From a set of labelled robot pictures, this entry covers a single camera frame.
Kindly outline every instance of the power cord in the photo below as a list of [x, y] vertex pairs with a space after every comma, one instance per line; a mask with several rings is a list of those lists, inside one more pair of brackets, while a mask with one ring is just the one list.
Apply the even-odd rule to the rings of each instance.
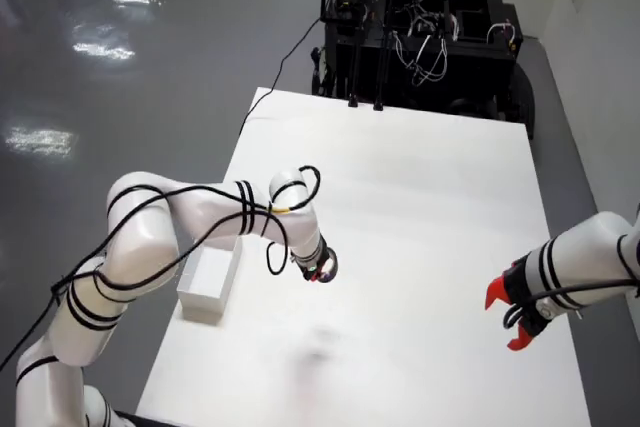
[[300, 44], [302, 42], [304, 42], [304, 40], [307, 38], [307, 36], [309, 35], [309, 33], [311, 32], [311, 30], [316, 26], [316, 24], [318, 22], [320, 22], [320, 20], [322, 20], [322, 17], [318, 17], [313, 24], [311, 24], [311, 26], [307, 29], [307, 31], [304, 33], [304, 35], [302, 36], [302, 38], [296, 43], [296, 45], [293, 46], [293, 49], [291, 49], [291, 51], [285, 55], [282, 60], [280, 61], [280, 68], [278, 69], [278, 75], [276, 75], [275, 80], [273, 81], [273, 85], [271, 86], [271, 90], [269, 90], [269, 92], [267, 92], [266, 94], [264, 94], [262, 97], [260, 97], [258, 99], [258, 101], [253, 104], [253, 107], [251, 107], [249, 109], [249, 112], [247, 112], [247, 115], [244, 116], [244, 120], [242, 121], [242, 125], [240, 126], [240, 132], [238, 132], [238, 137], [240, 137], [240, 135], [242, 134], [242, 130], [244, 129], [244, 124], [247, 123], [247, 119], [249, 118], [249, 116], [251, 115], [251, 113], [256, 110], [256, 107], [258, 107], [258, 104], [260, 102], [262, 102], [262, 99], [264, 99], [265, 97], [267, 97], [268, 95], [271, 95], [273, 93], [273, 91], [276, 88], [276, 84], [278, 83], [278, 80], [280, 79], [280, 74], [282, 74], [282, 68], [284, 67], [284, 63], [285, 61], [291, 57], [291, 55], [296, 51], [296, 49], [300, 46]]
[[[153, 197], [150, 197], [149, 199], [145, 200], [144, 202], [141, 202], [140, 204], [138, 204], [136, 207], [134, 207], [133, 209], [131, 209], [127, 215], [125, 215], [122, 220], [120, 222], [118, 222], [118, 224], [113, 228], [113, 230], [105, 237], [105, 239], [100, 242], [100, 244], [94, 248], [89, 254], [87, 254], [86, 256], [84, 256], [82, 258], [82, 260], [80, 260], [80, 262], [78, 262], [75, 267], [73, 269], [71, 269], [71, 271], [65, 275], [61, 280], [59, 280], [58, 282], [56, 282], [55, 284], [53, 284], [51, 286], [51, 298], [49, 299], [49, 303], [47, 304], [47, 306], [44, 308], [44, 310], [41, 312], [41, 314], [38, 316], [38, 318], [35, 320], [35, 322], [31, 325], [31, 327], [29, 327], [29, 329], [27, 330], [27, 332], [22, 336], [22, 338], [18, 341], [18, 343], [11, 349], [11, 351], [7, 354], [7, 356], [4, 358], [4, 360], [2, 361], [2, 363], [0, 364], [0, 372], [2, 372], [4, 370], [4, 368], [7, 366], [7, 364], [11, 361], [11, 359], [13, 358], [13, 356], [18, 352], [18, 350], [20, 350], [20, 348], [22, 347], [22, 345], [29, 339], [29, 337], [31, 337], [31, 335], [33, 335], [33, 333], [35, 332], [35, 330], [38, 328], [38, 326], [44, 321], [44, 319], [46, 318], [47, 314], [49, 313], [49, 311], [51, 310], [51, 307], [53, 307], [53, 305], [55, 303], [59, 304], [60, 301], [60, 297], [63, 296], [66, 293], [66, 288], [68, 288], [68, 286], [71, 284], [71, 282], [74, 282], [76, 280], [82, 279], [82, 278], [87, 278], [87, 277], [93, 277], [94, 278], [94, 282], [96, 282], [96, 279], [100, 279], [104, 285], [106, 285], [107, 287], [109, 287], [112, 290], [118, 290], [118, 291], [131, 291], [131, 290], [135, 290], [135, 289], [139, 289], [141, 287], [144, 287], [148, 284], [150, 284], [151, 282], [154, 282], [155, 280], [159, 279], [160, 277], [162, 277], [163, 275], [165, 275], [167, 272], [169, 272], [171, 269], [173, 269], [175, 266], [177, 266], [180, 262], [182, 262], [183, 260], [185, 260], [187, 257], [189, 257], [189, 255], [191, 255], [213, 232], [215, 232], [216, 229], [218, 229], [221, 225], [223, 225], [226, 222], [229, 222], [230, 220], [242, 217], [242, 216], [251, 216], [251, 215], [258, 215], [261, 217], [266, 217], [265, 220], [265, 224], [264, 224], [264, 228], [262, 229], [262, 233], [261, 233], [261, 237], [264, 235], [266, 228], [267, 228], [267, 222], [269, 222], [270, 220], [275, 222], [275, 224], [277, 225], [278, 229], [280, 230], [280, 232], [282, 233], [282, 238], [283, 238], [283, 244], [284, 244], [284, 255], [282, 258], [282, 265], [280, 266], [280, 268], [278, 270], [274, 270], [271, 267], [271, 259], [269, 256], [269, 252], [271, 250], [271, 247], [275, 244], [275, 242], [271, 242], [269, 244], [269, 246], [267, 247], [267, 251], [266, 251], [266, 258], [267, 258], [267, 268], [269, 269], [269, 272], [272, 275], [280, 275], [283, 271], [284, 268], [286, 266], [287, 263], [287, 259], [289, 258], [289, 239], [287, 236], [287, 231], [284, 228], [284, 225], [282, 224], [282, 222], [280, 221], [280, 219], [278, 219], [278, 217], [275, 214], [288, 214], [290, 212], [294, 212], [296, 210], [300, 210], [303, 209], [304, 207], [306, 207], [315, 197], [316, 195], [318, 195], [318, 191], [320, 190], [320, 182], [321, 182], [321, 175], [320, 175], [320, 171], [316, 168], [313, 167], [311, 165], [305, 165], [303, 167], [300, 167], [298, 170], [300, 170], [300, 172], [306, 172], [306, 171], [311, 171], [313, 172], [314, 176], [316, 177], [316, 183], [313, 187], [313, 190], [311, 191], [311, 193], [309, 194], [309, 196], [298, 202], [295, 205], [292, 205], [290, 207], [274, 207], [271, 202], [269, 202], [268, 206], [264, 206], [255, 202], [251, 202], [248, 201], [246, 199], [243, 199], [241, 197], [237, 197], [233, 194], [229, 194], [228, 192], [225, 192], [223, 190], [217, 189], [215, 187], [211, 187], [208, 185], [191, 185], [188, 187], [183, 187], [181, 189], [176, 189], [176, 190], [172, 190], [169, 192], [164, 192], [164, 193], [158, 193], [157, 195], [154, 195]], [[119, 193], [114, 200], [112, 201], [112, 204], [117, 201], [119, 198], [123, 197], [124, 195], [126, 195], [127, 193], [133, 192], [135, 190], [150, 190], [153, 192], [158, 192], [158, 189], [156, 187], [152, 187], [152, 186], [148, 186], [148, 185], [135, 185], [132, 187], [129, 187], [125, 190], [123, 190], [121, 193]], [[223, 217], [222, 219], [218, 220], [217, 222], [215, 222], [209, 229], [207, 229], [207, 231], [200, 236], [187, 250], [185, 250], [182, 254], [180, 254], [178, 257], [176, 257], [174, 260], [172, 260], [171, 262], [169, 262], [166, 266], [164, 266], [162, 269], [160, 269], [158, 272], [156, 272], [155, 274], [147, 277], [146, 279], [140, 280], [138, 282], [135, 282], [133, 284], [121, 284], [121, 283], [117, 283], [117, 282], [113, 282], [111, 281], [103, 272], [100, 272], [99, 270], [92, 270], [89, 272], [83, 272], [82, 274], [78, 274], [78, 270], [90, 259], [96, 257], [100, 252], [104, 251], [105, 248], [107, 247], [107, 245], [109, 244], [109, 242], [111, 242], [111, 240], [116, 236], [116, 234], [118, 232], [120, 232], [120, 230], [122, 230], [122, 228], [127, 224], [127, 222], [129, 222], [131, 220], [131, 218], [133, 218], [133, 216], [135, 214], [137, 214], [138, 212], [140, 212], [142, 209], [144, 209], [145, 207], [149, 206], [150, 204], [153, 204], [154, 202], [157, 202], [159, 200], [167, 200], [171, 197], [177, 196], [177, 195], [181, 195], [187, 192], [192, 192], [192, 191], [196, 191], [196, 190], [204, 190], [207, 192], [212, 192], [218, 195], [222, 195], [228, 199], [234, 200], [238, 203], [243, 204], [244, 206], [249, 207], [248, 209], [243, 209], [241, 212], [236, 212], [235, 214], [231, 214], [228, 215], [226, 217]]]

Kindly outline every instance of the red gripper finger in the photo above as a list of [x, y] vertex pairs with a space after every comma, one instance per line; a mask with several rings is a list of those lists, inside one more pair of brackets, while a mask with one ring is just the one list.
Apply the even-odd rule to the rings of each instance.
[[522, 325], [518, 324], [518, 338], [513, 339], [511, 342], [507, 344], [513, 351], [518, 351], [524, 349], [527, 345], [531, 343], [533, 337], [531, 337]]
[[489, 284], [489, 287], [487, 288], [487, 298], [484, 302], [484, 309], [487, 310], [491, 307], [491, 304], [493, 304], [496, 299], [500, 299], [511, 305], [511, 300], [507, 295], [507, 291], [504, 290], [504, 275], [494, 279], [494, 281]]

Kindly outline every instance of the black cable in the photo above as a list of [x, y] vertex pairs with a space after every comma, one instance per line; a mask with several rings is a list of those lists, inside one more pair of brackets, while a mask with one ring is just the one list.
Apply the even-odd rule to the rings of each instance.
[[[299, 202], [298, 204], [289, 207], [289, 211], [295, 211], [295, 210], [299, 210], [304, 208], [306, 205], [309, 204], [309, 202], [311, 202], [313, 200], [313, 198], [318, 194], [318, 190], [320, 189], [320, 181], [321, 181], [321, 175], [320, 175], [320, 171], [310, 165], [305, 165], [303, 167], [301, 167], [300, 172], [304, 172], [307, 170], [311, 170], [314, 175], [316, 176], [316, 184], [311, 192], [311, 194], [302, 202]], [[147, 185], [134, 185], [132, 187], [129, 187], [127, 189], [124, 189], [122, 192], [120, 192], [110, 203], [110, 207], [112, 207], [115, 202], [122, 198], [124, 195], [126, 195], [127, 193], [131, 193], [137, 190], [150, 190], [153, 192], [157, 192], [157, 188], [153, 187], [153, 186], [147, 186]], [[95, 249], [93, 249], [89, 254], [87, 254], [85, 257], [83, 257], [83, 259], [78, 262], [76, 264], [76, 266], [71, 270], [71, 272], [69, 274], [67, 274], [66, 276], [64, 276], [60, 281], [56, 282], [55, 284], [53, 284], [53, 286], [51, 286], [51, 298], [49, 299], [49, 303], [47, 304], [47, 306], [45, 307], [45, 309], [42, 311], [42, 313], [40, 314], [40, 316], [36, 319], [36, 321], [31, 325], [31, 327], [29, 328], [29, 330], [22, 336], [22, 338], [18, 341], [18, 343], [14, 346], [13, 349], [11, 349], [11, 351], [9, 352], [9, 354], [4, 358], [4, 360], [2, 361], [2, 364], [0, 364], [0, 372], [2, 372], [2, 370], [6, 367], [6, 365], [11, 361], [11, 359], [13, 358], [13, 356], [16, 354], [16, 352], [22, 347], [22, 345], [27, 341], [27, 339], [33, 334], [33, 332], [38, 328], [38, 326], [42, 323], [42, 321], [45, 319], [45, 317], [47, 316], [47, 314], [49, 313], [49, 311], [51, 310], [51, 307], [53, 306], [54, 303], [58, 303], [59, 304], [59, 299], [61, 295], [64, 295], [66, 293], [65, 287], [67, 287], [71, 282], [74, 282], [76, 280], [82, 279], [82, 278], [87, 278], [87, 277], [93, 277], [94, 278], [94, 282], [97, 284], [96, 279], [99, 278], [107, 287], [113, 289], [113, 290], [120, 290], [120, 291], [128, 291], [128, 290], [134, 290], [140, 287], [144, 287], [145, 285], [148, 285], [149, 283], [157, 280], [158, 278], [160, 278], [162, 275], [166, 274], [169, 270], [171, 270], [173, 267], [175, 267], [176, 265], [178, 265], [180, 262], [182, 262], [184, 259], [186, 259], [191, 253], [193, 253], [194, 250], [196, 250], [212, 233], [214, 230], [216, 230], [217, 228], [219, 228], [222, 224], [224, 224], [225, 222], [228, 222], [230, 220], [233, 220], [235, 218], [238, 218], [242, 215], [245, 215], [245, 211], [242, 212], [237, 212], [235, 214], [231, 214], [228, 215], [226, 217], [223, 217], [222, 219], [218, 220], [217, 222], [215, 222], [202, 236], [200, 236], [196, 242], [194, 242], [194, 244], [192, 244], [185, 252], [183, 252], [181, 255], [179, 255], [176, 259], [174, 259], [172, 262], [170, 262], [169, 264], [167, 264], [165, 267], [163, 267], [162, 269], [160, 269], [160, 271], [156, 272], [155, 274], [147, 277], [146, 279], [143, 279], [139, 282], [136, 282], [135, 284], [119, 284], [116, 282], [112, 282], [104, 273], [98, 271], [98, 270], [92, 270], [89, 272], [83, 272], [81, 274], [78, 274], [78, 270], [80, 269], [80, 267], [82, 267], [86, 262], [88, 262], [90, 259], [94, 258], [98, 253], [100, 253], [101, 251], [103, 251], [107, 245], [109, 244], [109, 242], [115, 237], [115, 235], [122, 230], [122, 228], [126, 225], [126, 223], [131, 220], [131, 218], [137, 214], [138, 212], [140, 212], [142, 209], [144, 209], [145, 207], [147, 207], [148, 205], [157, 202], [158, 200], [166, 200], [170, 197], [176, 196], [176, 195], [180, 195], [186, 192], [191, 192], [194, 190], [205, 190], [208, 192], [213, 192], [216, 193], [218, 195], [222, 195], [223, 197], [226, 197], [228, 199], [231, 200], [235, 200], [236, 202], [242, 203], [243, 205], [245, 204], [251, 204], [250, 206], [252, 207], [252, 209], [255, 209], [256, 207], [259, 209], [263, 209], [263, 210], [259, 210], [259, 211], [255, 211], [253, 212], [253, 215], [259, 215], [262, 217], [266, 217], [265, 220], [265, 225], [264, 228], [262, 230], [262, 235], [264, 235], [264, 232], [266, 231], [266, 226], [267, 223], [269, 222], [269, 220], [273, 220], [276, 225], [278, 226], [278, 228], [280, 229], [281, 233], [282, 233], [282, 238], [283, 238], [283, 244], [284, 244], [284, 256], [282, 259], [282, 265], [280, 267], [279, 270], [273, 270], [273, 268], [271, 267], [271, 258], [269, 256], [269, 252], [271, 247], [273, 246], [273, 242], [271, 244], [269, 244], [269, 246], [267, 247], [267, 252], [266, 252], [266, 256], [267, 256], [267, 268], [269, 269], [269, 272], [273, 275], [279, 275], [283, 272], [286, 263], [287, 263], [287, 258], [288, 258], [288, 251], [289, 251], [289, 239], [287, 237], [287, 232], [286, 229], [284, 228], [284, 225], [282, 224], [282, 222], [280, 221], [280, 219], [278, 219], [273, 213], [272, 213], [272, 204], [271, 202], [269, 202], [269, 206], [268, 208], [258, 204], [258, 203], [251, 203], [245, 199], [241, 199], [239, 197], [236, 197], [232, 194], [229, 194], [223, 190], [217, 189], [215, 187], [211, 187], [208, 185], [192, 185], [192, 186], [187, 186], [187, 187], [183, 187], [181, 189], [176, 189], [170, 192], [166, 192], [166, 193], [160, 193], [157, 194], [155, 196], [150, 197], [149, 199], [141, 202], [140, 204], [138, 204], [136, 207], [134, 207], [133, 209], [131, 209], [131, 211], [129, 211], [127, 213], [127, 215], [125, 215], [122, 220], [120, 222], [118, 222], [118, 224], [113, 228], [113, 230], [105, 237], [105, 239], [100, 243], [100, 245], [98, 245]]]
[[258, 99], [258, 101], [253, 104], [253, 107], [251, 107], [249, 109], [249, 112], [247, 112], [247, 115], [244, 116], [244, 120], [242, 121], [242, 125], [240, 126], [240, 132], [238, 132], [238, 137], [240, 137], [240, 135], [242, 134], [242, 130], [244, 129], [244, 124], [247, 123], [247, 119], [249, 118], [249, 116], [251, 115], [251, 113], [256, 110], [256, 107], [258, 106], [258, 104], [262, 101], [262, 99], [264, 99], [266, 96], [271, 95], [271, 93], [275, 90], [276, 88], [276, 84], [278, 83], [278, 79], [280, 79], [280, 75], [282, 74], [282, 68], [284, 67], [284, 63], [285, 61], [291, 57], [291, 55], [293, 55], [293, 53], [296, 51], [296, 49], [300, 46], [300, 44], [302, 42], [304, 42], [304, 40], [307, 38], [307, 36], [309, 35], [309, 33], [311, 32], [311, 30], [316, 26], [316, 24], [318, 22], [320, 22], [320, 20], [322, 20], [322, 17], [318, 17], [313, 24], [311, 24], [311, 26], [307, 29], [307, 31], [304, 33], [304, 35], [302, 36], [302, 38], [296, 43], [296, 45], [293, 46], [293, 49], [291, 49], [291, 51], [285, 55], [282, 60], [280, 61], [280, 68], [278, 69], [278, 75], [276, 75], [275, 80], [273, 81], [273, 85], [271, 86], [271, 90], [269, 90], [269, 92], [267, 92], [266, 94], [264, 94], [262, 97], [260, 97]]
[[559, 289], [547, 290], [546, 292], [540, 292], [539, 294], [532, 295], [523, 302], [514, 304], [509, 307], [506, 314], [504, 314], [504, 318], [502, 319], [502, 325], [505, 329], [510, 329], [511, 327], [516, 325], [522, 318], [522, 316], [524, 315], [523, 309], [525, 307], [547, 297], [571, 294], [574, 292], [587, 292], [590, 290], [612, 289], [615, 287], [638, 287], [639, 285], [640, 283], [634, 279], [603, 280], [601, 282], [578, 284], [572, 285], [570, 287], [562, 287]]
[[9, 352], [9, 354], [4, 358], [4, 360], [2, 361], [2, 364], [0, 364], [0, 372], [2, 372], [2, 370], [7, 366], [7, 364], [11, 360], [11, 358], [14, 355], [16, 355], [16, 352], [20, 349], [20, 347], [22, 347], [22, 344], [24, 344], [26, 342], [26, 340], [29, 337], [31, 337], [31, 334], [33, 334], [33, 332], [42, 323], [42, 321], [47, 316], [47, 314], [49, 313], [49, 310], [51, 310], [51, 307], [53, 306], [54, 303], [55, 303], [55, 297], [52, 295], [51, 299], [49, 299], [49, 303], [47, 304], [45, 309], [42, 311], [40, 316], [31, 325], [31, 327], [29, 327], [29, 330], [27, 330], [27, 333], [22, 336], [22, 338], [18, 341], [18, 343], [15, 345], [15, 347], [13, 349], [11, 349], [11, 352]]

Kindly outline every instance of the wire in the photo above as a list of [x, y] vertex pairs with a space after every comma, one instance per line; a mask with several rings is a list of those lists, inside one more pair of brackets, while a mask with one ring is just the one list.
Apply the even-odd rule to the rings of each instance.
[[424, 50], [424, 46], [427, 45], [427, 42], [429, 42], [430, 38], [431, 38], [431, 36], [427, 35], [427, 37], [424, 39], [424, 42], [422, 43], [422, 47], [420, 47], [420, 51], [418, 52], [418, 57], [416, 57], [416, 64], [418, 62], [420, 62], [420, 56], [422, 55], [422, 51]]
[[456, 16], [453, 14], [450, 15], [451, 20], [453, 21], [453, 41], [455, 42], [458, 40], [458, 36], [460, 35], [460, 26], [458, 25], [458, 19]]
[[4, 358], [4, 360], [2, 361], [2, 364], [0, 364], [0, 372], [2, 372], [2, 370], [7, 366], [7, 364], [11, 360], [11, 358], [14, 355], [16, 355], [16, 352], [20, 349], [20, 347], [22, 347], [22, 344], [24, 344], [27, 341], [27, 339], [29, 337], [31, 337], [33, 332], [38, 328], [38, 325], [40, 325], [42, 323], [44, 318], [47, 316], [47, 314], [51, 310], [51, 307], [53, 307], [53, 303], [54, 302], [55, 302], [55, 298], [54, 298], [54, 296], [51, 296], [51, 299], [49, 299], [49, 303], [47, 304], [45, 309], [42, 311], [40, 316], [31, 325], [31, 327], [29, 327], [29, 330], [27, 330], [27, 333], [22, 336], [22, 338], [18, 341], [18, 343], [15, 345], [15, 347], [13, 349], [11, 349], [11, 352], [9, 352], [9, 354], [7, 354], [7, 356]]
[[[393, 31], [392, 34], [396, 39], [396, 54], [398, 55], [398, 59], [407, 70], [413, 71], [413, 77], [411, 79], [411, 83], [413, 84], [414, 87], [420, 87], [425, 82], [425, 80], [428, 80], [430, 82], [439, 82], [445, 77], [447, 73], [447, 68], [448, 68], [448, 60], [447, 60], [448, 52], [447, 52], [447, 44], [444, 38], [440, 39], [440, 53], [438, 54], [436, 61], [433, 63], [431, 70], [426, 72], [420, 65], [418, 65], [418, 61], [420, 60], [420, 57], [422, 56], [422, 51], [424, 50], [431, 36], [427, 36], [427, 38], [422, 43], [422, 47], [420, 47], [420, 51], [418, 52], [418, 56], [416, 57], [416, 59], [412, 60], [411, 62], [407, 62], [404, 59], [404, 49], [402, 47], [402, 42], [400, 41], [400, 37], [398, 36], [398, 33], [396, 31]], [[436, 66], [440, 62], [440, 59], [442, 58], [443, 55], [444, 55], [444, 64], [443, 64], [442, 72], [439, 74], [434, 74], [433, 71], [435, 70]]]
[[[320, 190], [321, 174], [320, 174], [320, 171], [316, 167], [313, 167], [311, 165], [305, 165], [305, 166], [300, 167], [298, 170], [300, 172], [306, 172], [306, 171], [313, 172], [313, 174], [316, 177], [316, 183], [315, 183], [315, 185], [313, 187], [313, 190], [311, 191], [311, 193], [309, 194], [309, 196], [307, 198], [305, 198], [304, 200], [298, 202], [297, 204], [292, 205], [291, 207], [287, 207], [287, 208], [275, 209], [275, 208], [272, 207], [271, 202], [269, 203], [268, 207], [265, 207], [265, 206], [263, 206], [261, 204], [257, 204], [257, 203], [254, 203], [254, 202], [249, 202], [249, 201], [247, 201], [245, 199], [242, 199], [240, 197], [236, 197], [235, 195], [229, 194], [228, 192], [225, 192], [225, 191], [220, 190], [220, 189], [216, 189], [215, 187], [211, 187], [211, 186], [208, 186], [208, 185], [192, 185], [192, 186], [188, 186], [188, 187], [183, 187], [181, 189], [176, 189], [176, 190], [173, 190], [173, 191], [170, 191], [170, 192], [157, 194], [157, 195], [154, 195], [154, 196], [150, 197], [149, 199], [141, 202], [140, 204], [138, 204], [136, 207], [131, 209], [131, 211], [129, 211], [127, 213], [127, 215], [125, 215], [122, 218], [122, 220], [120, 222], [118, 222], [118, 224], [113, 228], [113, 230], [105, 237], [105, 239], [95, 249], [93, 249], [89, 254], [87, 254], [85, 257], [83, 257], [83, 259], [80, 262], [78, 262], [76, 264], [76, 266], [71, 270], [71, 272], [69, 274], [67, 274], [60, 281], [56, 282], [55, 284], [53, 284], [51, 286], [51, 298], [49, 299], [49, 303], [47, 304], [45, 309], [41, 312], [41, 314], [38, 316], [38, 318], [35, 320], [35, 322], [31, 325], [31, 327], [29, 327], [27, 332], [21, 337], [21, 339], [16, 343], [16, 345], [11, 349], [11, 351], [4, 358], [4, 360], [0, 364], [0, 372], [2, 372], [4, 370], [6, 365], [13, 358], [13, 356], [18, 352], [18, 350], [20, 350], [22, 345], [27, 341], [27, 339], [29, 337], [31, 337], [31, 335], [35, 332], [35, 330], [38, 328], [38, 326], [44, 321], [44, 319], [46, 318], [47, 314], [51, 310], [51, 307], [53, 307], [54, 303], [58, 303], [59, 304], [59, 300], [60, 300], [61, 295], [66, 294], [65, 287], [67, 287], [71, 282], [75, 282], [76, 280], [87, 278], [87, 277], [93, 277], [94, 278], [94, 282], [95, 282], [95, 279], [99, 278], [107, 287], [109, 287], [112, 290], [131, 291], [131, 290], [135, 290], [135, 289], [144, 287], [144, 286], [148, 285], [149, 283], [154, 282], [155, 280], [159, 279], [160, 277], [165, 275], [167, 272], [169, 272], [172, 268], [177, 266], [180, 262], [185, 260], [190, 254], [192, 254], [221, 225], [223, 225], [226, 222], [229, 222], [230, 220], [233, 220], [235, 218], [241, 217], [243, 215], [258, 215], [258, 216], [266, 217], [265, 225], [264, 225], [262, 234], [264, 234], [264, 232], [266, 231], [266, 225], [267, 225], [267, 222], [269, 220], [274, 221], [276, 223], [276, 225], [278, 226], [278, 228], [280, 229], [280, 232], [282, 233], [282, 239], [283, 239], [283, 245], [284, 245], [284, 255], [283, 255], [283, 258], [282, 258], [282, 265], [280, 266], [280, 268], [278, 270], [274, 270], [271, 267], [271, 258], [270, 258], [270, 255], [269, 255], [271, 247], [275, 244], [275, 242], [271, 242], [269, 244], [269, 246], [267, 247], [267, 251], [266, 251], [267, 268], [268, 268], [269, 272], [272, 275], [280, 275], [284, 271], [284, 268], [285, 268], [286, 263], [287, 263], [287, 258], [289, 257], [289, 255], [288, 255], [288, 253], [289, 253], [289, 238], [287, 236], [287, 231], [284, 228], [284, 225], [282, 224], [280, 219], [278, 219], [278, 217], [276, 217], [274, 215], [274, 213], [286, 214], [286, 213], [289, 213], [289, 212], [294, 212], [296, 210], [300, 210], [300, 209], [306, 207], [316, 197], [316, 195], [318, 194], [318, 191]], [[148, 185], [132, 186], [132, 187], [129, 187], [128, 189], [123, 190], [121, 193], [119, 193], [113, 199], [111, 205], [113, 205], [113, 203], [115, 201], [117, 201], [119, 198], [121, 198], [122, 196], [126, 195], [127, 193], [132, 192], [134, 190], [140, 190], [140, 189], [151, 190], [153, 192], [157, 191], [157, 188], [152, 187], [152, 186], [148, 186]], [[122, 228], [127, 224], [127, 222], [129, 220], [131, 220], [131, 218], [135, 214], [140, 212], [142, 209], [144, 209], [145, 207], [147, 207], [148, 205], [150, 205], [150, 204], [152, 204], [154, 202], [157, 202], [158, 200], [166, 200], [166, 199], [168, 199], [170, 197], [173, 197], [173, 196], [176, 196], [176, 195], [181, 195], [181, 194], [184, 194], [186, 192], [191, 192], [191, 191], [195, 191], [195, 190], [205, 190], [205, 191], [208, 191], [208, 192], [213, 192], [213, 193], [222, 195], [222, 196], [224, 196], [226, 198], [235, 200], [235, 201], [237, 201], [239, 203], [252, 206], [253, 208], [250, 209], [252, 214], [248, 214], [248, 211], [245, 211], [243, 209], [242, 212], [236, 212], [234, 214], [231, 214], [231, 215], [228, 215], [226, 217], [223, 217], [222, 219], [219, 219], [209, 229], [207, 229], [207, 231], [203, 235], [201, 235], [185, 252], [180, 254], [176, 259], [174, 259], [173, 261], [169, 262], [166, 266], [161, 268], [155, 274], [147, 277], [146, 279], [140, 280], [140, 281], [138, 281], [136, 283], [133, 283], [133, 284], [120, 284], [120, 283], [117, 283], [117, 282], [113, 282], [103, 272], [101, 272], [101, 271], [99, 271], [97, 269], [94, 269], [94, 270], [89, 271], [89, 272], [83, 272], [81, 274], [77, 273], [78, 270], [89, 259], [94, 258], [101, 251], [103, 251], [107, 247], [109, 242], [115, 237], [115, 235], [120, 230], [122, 230]]]
[[487, 44], [489, 43], [489, 39], [491, 37], [491, 32], [493, 31], [493, 29], [501, 28], [502, 30], [504, 30], [507, 27], [511, 28], [511, 39], [509, 40], [509, 45], [513, 44], [513, 41], [516, 39], [516, 28], [511, 24], [511, 22], [493, 24], [489, 28], [489, 32], [487, 32]]
[[280, 79], [280, 75], [282, 74], [282, 68], [284, 67], [284, 63], [285, 61], [291, 57], [291, 55], [296, 51], [296, 49], [300, 46], [300, 44], [302, 42], [304, 42], [304, 40], [307, 38], [307, 36], [309, 35], [309, 33], [311, 32], [311, 30], [316, 26], [316, 24], [318, 22], [320, 22], [320, 20], [322, 20], [322, 17], [318, 17], [312, 24], [311, 26], [307, 29], [307, 31], [304, 33], [304, 35], [302, 36], [302, 38], [296, 43], [296, 45], [293, 46], [293, 49], [291, 49], [291, 51], [285, 55], [282, 60], [280, 61], [280, 68], [278, 69], [278, 75], [276, 75], [275, 80], [273, 81], [273, 85], [271, 86], [271, 90], [269, 90], [269, 92], [267, 92], [266, 94], [264, 94], [262, 97], [260, 97], [258, 99], [258, 101], [253, 104], [253, 107], [251, 107], [249, 109], [249, 112], [247, 112], [247, 115], [244, 116], [244, 120], [242, 121], [242, 125], [240, 126], [240, 131], [238, 132], [238, 137], [240, 137], [240, 135], [242, 134], [242, 130], [244, 129], [244, 124], [247, 123], [247, 119], [249, 118], [249, 116], [251, 115], [251, 113], [256, 110], [256, 107], [258, 107], [258, 104], [260, 102], [262, 102], [262, 99], [264, 99], [265, 97], [267, 97], [268, 95], [271, 95], [273, 93], [273, 91], [276, 89], [276, 85], [278, 83], [278, 80]]
[[639, 287], [640, 282], [635, 279], [618, 279], [618, 280], [604, 280], [601, 282], [593, 282], [588, 284], [578, 284], [570, 287], [562, 287], [559, 289], [548, 290], [546, 292], [540, 292], [539, 294], [532, 295], [528, 299], [520, 302], [518, 304], [514, 304], [507, 310], [506, 314], [504, 314], [504, 318], [502, 319], [502, 325], [505, 329], [510, 329], [524, 315], [524, 309], [537, 302], [538, 300], [546, 299], [547, 297], [554, 297], [562, 294], [571, 294], [574, 292], [587, 292], [590, 290], [599, 290], [599, 289], [611, 289], [615, 287]]

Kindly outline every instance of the end effector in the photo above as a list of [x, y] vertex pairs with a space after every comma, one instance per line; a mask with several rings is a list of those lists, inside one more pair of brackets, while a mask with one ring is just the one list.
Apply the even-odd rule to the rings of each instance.
[[524, 349], [555, 317], [640, 288], [640, 220], [632, 227], [599, 213], [516, 260], [487, 289], [511, 305], [504, 327], [518, 325], [508, 347]]
[[[296, 205], [309, 198], [309, 192], [302, 177], [305, 167], [298, 170], [288, 170], [277, 174], [269, 185], [269, 196], [272, 203], [281, 205]], [[316, 219], [316, 214], [312, 204], [308, 204], [301, 211], [294, 211], [288, 216], [300, 217], [300, 221], [311, 216]], [[305, 280], [311, 282], [331, 282], [338, 273], [338, 259], [336, 253], [331, 249], [324, 237], [317, 228], [314, 229], [311, 237], [302, 245], [291, 248], [291, 260], [300, 268]]]

